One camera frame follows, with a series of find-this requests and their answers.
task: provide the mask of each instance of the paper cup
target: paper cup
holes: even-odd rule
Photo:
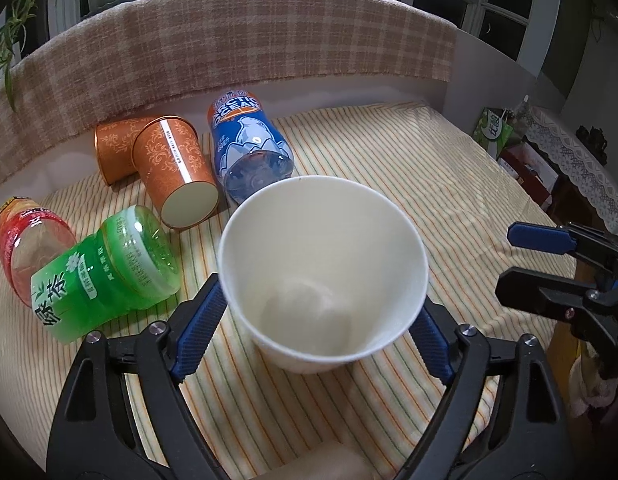
[[[100,174],[108,186],[136,172],[131,161],[131,146],[140,131],[155,118],[138,117],[96,126],[96,159]]]
[[[411,220],[341,178],[271,184],[231,216],[218,251],[231,312],[276,365],[324,372],[392,343],[427,293],[427,256]]]
[[[215,209],[215,178],[185,119],[165,116],[147,124],[134,141],[132,160],[165,225],[187,229]]]

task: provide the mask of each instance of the white flower graphic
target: white flower graphic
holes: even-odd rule
[[[74,253],[69,256],[69,259],[67,260],[67,265],[65,267],[67,269],[67,272],[74,272],[78,267],[78,263],[80,263],[80,254]]]

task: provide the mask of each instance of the blue bottle label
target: blue bottle label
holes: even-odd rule
[[[294,160],[291,148],[265,116],[260,101],[246,90],[221,95],[209,107],[207,120],[214,136],[215,176],[220,182],[240,158],[257,150]]]

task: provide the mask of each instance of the screw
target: screw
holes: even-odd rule
[[[165,330],[167,330],[167,323],[164,321],[154,321],[149,325],[149,332],[152,335],[161,335]]]
[[[89,332],[84,339],[87,341],[87,343],[94,344],[100,341],[101,337],[102,334],[97,330],[94,330],[93,332]]]
[[[535,346],[538,344],[538,338],[533,334],[522,334],[521,339],[527,346]]]
[[[469,323],[462,323],[460,325],[460,333],[462,335],[466,335],[467,337],[471,337],[478,333],[478,329]]]

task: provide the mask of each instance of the orange paper cup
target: orange paper cup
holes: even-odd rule
[[[157,117],[138,117],[96,126],[96,159],[100,174],[108,186],[136,172],[131,161],[131,146],[140,130],[154,119]]]
[[[187,229],[211,215],[218,190],[188,121],[176,116],[154,119],[136,137],[131,155],[165,225]]]

